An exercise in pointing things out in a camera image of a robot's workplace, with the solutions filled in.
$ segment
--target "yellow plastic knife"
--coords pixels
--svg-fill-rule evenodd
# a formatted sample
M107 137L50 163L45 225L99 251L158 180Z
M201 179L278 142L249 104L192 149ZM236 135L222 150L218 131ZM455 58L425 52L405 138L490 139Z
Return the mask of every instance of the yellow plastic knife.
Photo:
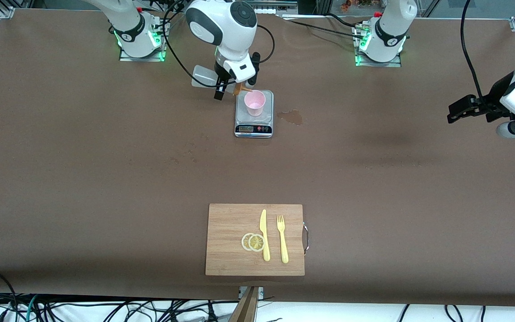
M263 260L270 261L270 246L267 244L267 226L266 226L266 210L262 211L262 217L259 220L259 230L263 234Z

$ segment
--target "yellow plastic fork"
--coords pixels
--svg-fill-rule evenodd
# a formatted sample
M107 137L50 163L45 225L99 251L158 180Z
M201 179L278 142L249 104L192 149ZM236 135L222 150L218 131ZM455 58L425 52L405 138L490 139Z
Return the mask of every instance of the yellow plastic fork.
M286 264L290 261L287 255L286 236L283 234L286 230L286 223L283 221L283 216L278 216L278 230L279 236L282 239L282 263Z

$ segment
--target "lemon slice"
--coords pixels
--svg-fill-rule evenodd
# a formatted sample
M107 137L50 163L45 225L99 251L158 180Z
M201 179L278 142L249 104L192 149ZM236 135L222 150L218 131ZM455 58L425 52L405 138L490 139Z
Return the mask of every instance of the lemon slice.
M253 233L247 233L243 237L241 237L241 247L244 247L245 250L251 251L249 248L249 239L253 236Z
M249 237L249 248L253 251L261 251L263 249L263 236L254 234Z

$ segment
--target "black cable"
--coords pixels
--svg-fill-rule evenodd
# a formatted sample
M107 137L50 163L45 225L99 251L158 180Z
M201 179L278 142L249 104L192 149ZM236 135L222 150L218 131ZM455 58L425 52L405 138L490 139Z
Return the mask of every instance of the black cable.
M167 322L171 317L172 317L172 314L176 312L176 310L178 308L180 308L180 306L184 305L186 303L186 301L183 301L183 300L178 300L178 301L172 301L170 303L170 307L164 312L164 314L162 314L162 316L158 319L157 322Z
M98 304L61 303L61 304L55 304L51 308L55 309L55 308L58 308L59 306L65 306L65 305L69 305L69 306L83 306L83 307L86 307L86 308L90 308L90 307L93 307L93 306L119 306L119 305L124 305L124 304L125 304L124 302L122 302L122 303L98 303Z
M193 79L194 81L196 81L198 84L204 86L204 87L208 87L208 88L220 88L222 86L228 86L228 85L231 85L231 84L235 84L236 81L231 81L231 82L226 82L224 84L221 84L221 85L206 85L204 84L203 82L200 82L198 79L196 79L196 77L194 77L192 74L190 74L190 72L188 71L188 69L186 69L186 67L184 66L184 64L182 64L182 62L180 61L180 59L178 59L176 53L174 53L174 49L172 49L172 46L170 45L170 42L168 41L168 37L166 36L166 24L169 22L169 20L166 20L166 18L168 18L168 13L172 10L172 8L174 8L174 6L176 6L177 4L181 3L181 2L184 2L184 0L175 0L169 7L168 9L166 10L166 13L164 14L164 20L163 20L163 23L162 23L162 36L164 37L164 41L166 42L166 45L168 46L168 49L170 49L170 52L172 53L172 55L174 56L174 58L176 59L176 61L178 62L178 65L180 65L180 67L182 67L182 69L184 69L184 71L186 72L186 74L188 74L188 76L190 76L191 79Z
M15 290L13 289L11 283L9 283L8 279L6 279L2 274L0 274L0 279L2 279L8 286L9 291L11 291L11 294L13 296L13 304L15 305L15 310L19 310L19 305L17 304L17 296L15 293ZM19 319L19 316L15 315L15 321L17 322Z
M158 313L156 312L156 307L154 306L154 302L151 301L152 310L154 311L154 320L158 320Z
M56 316L55 313L53 313L53 310L51 309L51 303L47 303L46 307L47 310L49 310L49 314L51 314L52 317L55 317L57 320L59 320L59 322L65 322L64 320L61 320L59 316Z
M2 309L6 309L6 310L9 310L9 312L13 312L13 313L15 313L15 314L16 314L16 316L20 316L20 317L23 319L23 321L27 321L27 318L25 318L25 316L23 316L23 314L22 314L22 313L25 313L25 312L26 312L26 311L24 311L24 310L15 310L14 308L8 308L8 307L6 307L6 306L0 306L0 308L2 308Z
M293 21L293 20L290 20L290 21L293 22L294 24L298 24L298 25L302 25L302 26L306 26L306 27L312 27L312 28L315 28L315 29L323 30L323 31L328 31L330 33L348 35L349 37L353 37L353 38L363 38L363 36L361 36L361 35L355 35L355 34L352 34L352 33L344 33L343 31L337 31L337 30L327 29L327 28L323 28L323 27L317 27L317 26L313 26L313 25L310 25L310 24L304 24L302 22Z
M4 310L4 312L1 312L1 314L0 314L0 322L4 322L5 316L7 315L8 311L9 311L9 309L6 309L6 310Z
M486 314L486 305L482 306L482 314L480 314L480 322L484 322L484 314Z
M406 310L409 309L409 305L410 304L407 304L407 305L405 305L405 308L403 308L403 310L401 312L401 317L399 318L399 322L402 322L402 320L405 318Z
M362 22L362 21L359 21L359 22L356 22L355 24L349 24L349 22L346 22L346 21L342 20L341 18L337 17L337 16L336 16L335 14L333 14L333 13L325 13L325 14L323 14L323 16L326 16L326 17L333 17L333 18L337 19L337 21L339 21L341 24L344 24L344 25L346 25L347 27L353 27L353 28L355 27L355 25L356 25L356 24L359 24L360 22Z
M117 306L114 310L112 310L107 316L106 318L102 321L102 322L110 322L110 320L112 320L112 318L114 318L114 316L116 315L116 313L121 309L123 308L125 305L129 304L130 301L126 301L122 304L120 304L119 306Z
M456 310L456 313L458 313L458 318L460 319L460 322L464 322L462 320L462 315L460 314L460 310L456 307L456 305L452 305L452 307ZM450 321L452 322L456 322L456 320L454 320L454 318L452 318L452 316L450 315L450 313L448 312L448 305L445 305L444 306L444 312L446 313L446 316L448 316L448 318L450 319Z
M274 35L271 33L270 29L267 29L266 27L262 26L262 25L257 25L257 27L259 28L262 28L263 30L265 30L268 34L270 34L270 37L271 37L271 52L270 54L263 60L261 60L259 63L265 63L266 61L268 61L268 59L271 58L271 55L274 54L274 51L275 51L275 39L274 39Z
M482 97L482 90L480 90L480 84L478 83L478 77L476 76L476 71L474 70L474 66L472 66L472 61L470 61L470 56L468 56L468 51L466 50L466 43L464 42L464 19L466 18L466 12L468 11L468 6L470 5L470 0L466 0L464 4L464 9L462 9L462 19L460 20L460 44L462 45L462 52L464 53L464 58L466 58L466 63L468 64L468 68L470 68L470 73L472 73L472 79L474 80L474 86L476 86L476 92L478 92L478 99L480 103L484 103L484 98Z
M140 309L141 309L141 308L143 308L143 306L145 306L145 305L147 305L148 303L151 303L151 302L152 302L152 301L146 301L146 302L142 303L141 305L139 305L139 307L137 307L137 308L133 309L133 310L132 310L132 313L131 313L131 310L130 310L130 309L128 309L128 305L127 305L128 313L127 313L127 317L124 319L124 322L127 322L127 321L131 318L131 316L132 316L133 314L135 314L136 312L140 312L140 313L142 313L142 312L140 311Z
M142 314L142 315L147 316L147 317L151 320L151 322L154 322L154 320L152 319L152 316L150 316L149 314L146 314L146 313L144 313L144 312L143 312L143 311L141 311L141 310L139 310L138 312L139 312L140 314Z
M208 300L208 322L217 322L218 317L214 312L214 306L212 305L212 301Z

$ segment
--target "cutting board handle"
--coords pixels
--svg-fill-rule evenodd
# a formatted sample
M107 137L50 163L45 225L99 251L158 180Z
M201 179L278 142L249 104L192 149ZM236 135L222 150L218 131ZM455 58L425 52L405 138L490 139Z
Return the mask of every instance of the cutting board handle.
M303 222L303 229L305 230L305 236L307 239L307 246L305 246L305 248L303 249L303 255L305 256L307 254L307 250L309 249L309 229L307 229L305 222Z

